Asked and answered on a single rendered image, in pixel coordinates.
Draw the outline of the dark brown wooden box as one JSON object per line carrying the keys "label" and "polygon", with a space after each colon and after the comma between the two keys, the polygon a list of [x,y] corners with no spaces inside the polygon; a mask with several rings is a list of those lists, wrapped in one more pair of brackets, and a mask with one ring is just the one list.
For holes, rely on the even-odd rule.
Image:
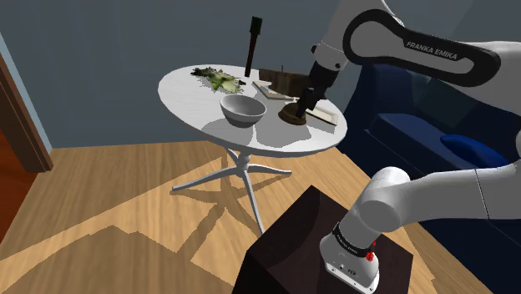
{"label": "dark brown wooden box", "polygon": [[300,73],[260,68],[259,78],[271,82],[269,89],[290,97],[300,97],[304,89],[312,86],[309,76]]}

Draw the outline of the tall black pepper mill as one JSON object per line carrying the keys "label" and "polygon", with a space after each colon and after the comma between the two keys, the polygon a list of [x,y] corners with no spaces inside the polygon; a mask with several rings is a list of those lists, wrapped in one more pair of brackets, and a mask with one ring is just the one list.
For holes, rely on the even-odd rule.
{"label": "tall black pepper mill", "polygon": [[255,53],[255,46],[256,46],[257,39],[258,39],[259,35],[261,34],[262,22],[263,22],[262,18],[259,18],[256,16],[253,16],[251,18],[249,51],[248,51],[248,56],[247,56],[247,60],[246,60],[246,65],[245,65],[245,76],[246,77],[250,76],[250,71],[252,68],[252,63],[253,63],[253,58],[254,58],[254,53]]}

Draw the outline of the white flat book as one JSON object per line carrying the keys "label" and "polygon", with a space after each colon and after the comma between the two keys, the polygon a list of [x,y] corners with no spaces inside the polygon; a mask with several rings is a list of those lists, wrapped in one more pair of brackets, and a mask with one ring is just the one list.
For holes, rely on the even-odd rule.
{"label": "white flat book", "polygon": [[271,82],[266,81],[253,81],[252,82],[254,86],[256,86],[268,99],[275,99],[275,100],[285,100],[285,101],[293,101],[294,98],[280,94],[276,92],[273,89],[270,89],[269,86],[271,85]]}

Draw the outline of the green leafy lettuce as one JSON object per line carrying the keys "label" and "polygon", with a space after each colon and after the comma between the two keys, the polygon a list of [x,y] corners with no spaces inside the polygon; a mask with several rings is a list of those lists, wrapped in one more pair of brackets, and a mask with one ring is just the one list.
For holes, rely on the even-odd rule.
{"label": "green leafy lettuce", "polygon": [[222,89],[228,94],[241,93],[243,91],[242,87],[246,85],[246,82],[225,73],[222,69],[212,67],[194,68],[190,74],[207,79],[214,91]]}

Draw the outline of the brown round wooden base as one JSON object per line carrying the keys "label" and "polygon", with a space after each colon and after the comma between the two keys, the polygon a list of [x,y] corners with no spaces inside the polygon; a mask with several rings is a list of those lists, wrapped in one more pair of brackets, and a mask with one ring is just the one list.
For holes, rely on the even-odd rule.
{"label": "brown round wooden base", "polygon": [[297,117],[298,103],[286,104],[278,116],[281,120],[292,125],[304,125],[306,124],[306,115],[303,114],[301,118]]}

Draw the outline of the dark blue sofa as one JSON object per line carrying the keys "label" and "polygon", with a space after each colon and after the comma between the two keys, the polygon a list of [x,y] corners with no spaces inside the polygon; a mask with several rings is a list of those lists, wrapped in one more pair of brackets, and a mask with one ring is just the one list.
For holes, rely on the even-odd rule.
{"label": "dark blue sofa", "polygon": [[[338,149],[368,176],[394,166],[415,180],[434,172],[496,168],[519,161],[521,117],[442,81],[386,64],[362,68]],[[493,294],[521,294],[521,179],[479,190],[506,206],[502,220],[425,220],[422,227]]]}

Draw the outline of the white bowl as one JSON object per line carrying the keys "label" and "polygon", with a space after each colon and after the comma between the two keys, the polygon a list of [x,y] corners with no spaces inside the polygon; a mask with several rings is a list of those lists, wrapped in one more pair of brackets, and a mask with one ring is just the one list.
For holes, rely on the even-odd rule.
{"label": "white bowl", "polygon": [[249,128],[259,122],[267,108],[259,100],[242,94],[229,94],[220,99],[225,119],[235,127]]}

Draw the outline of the white rectangular tray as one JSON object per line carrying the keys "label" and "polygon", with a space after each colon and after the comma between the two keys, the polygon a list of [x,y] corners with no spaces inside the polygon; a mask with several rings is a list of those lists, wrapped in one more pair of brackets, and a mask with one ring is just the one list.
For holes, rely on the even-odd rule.
{"label": "white rectangular tray", "polygon": [[314,109],[307,109],[306,113],[328,124],[337,125],[338,115],[318,105]]}

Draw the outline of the white round pedestal table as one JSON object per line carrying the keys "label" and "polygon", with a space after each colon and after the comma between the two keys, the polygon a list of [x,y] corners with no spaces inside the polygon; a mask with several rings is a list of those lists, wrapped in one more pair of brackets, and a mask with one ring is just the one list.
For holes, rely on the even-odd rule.
{"label": "white round pedestal table", "polygon": [[323,99],[317,106],[337,116],[335,125],[327,124],[308,116],[306,124],[291,125],[283,122],[278,113],[286,105],[284,100],[268,99],[255,85],[259,80],[258,71],[253,69],[250,76],[244,75],[240,66],[214,64],[215,69],[237,77],[245,84],[243,95],[260,103],[263,116],[248,128],[237,128],[225,118],[220,101],[226,96],[223,90],[213,89],[211,83],[192,74],[194,65],[178,68],[166,74],[160,81],[158,94],[161,102],[178,119],[203,135],[209,142],[225,148],[235,164],[198,180],[176,185],[172,190],[183,190],[205,182],[236,175],[245,182],[255,220],[260,232],[264,226],[256,204],[250,173],[289,175],[289,170],[279,170],[264,165],[252,164],[250,157],[260,155],[276,158],[290,158],[313,155],[338,145],[346,136],[347,123],[339,108],[331,101]]}

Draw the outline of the dark robot stand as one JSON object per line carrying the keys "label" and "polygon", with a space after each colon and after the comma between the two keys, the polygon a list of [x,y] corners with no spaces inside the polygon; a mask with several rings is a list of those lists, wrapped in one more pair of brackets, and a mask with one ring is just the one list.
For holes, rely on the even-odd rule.
{"label": "dark robot stand", "polygon": [[246,251],[231,294],[408,294],[412,260],[309,186]]}

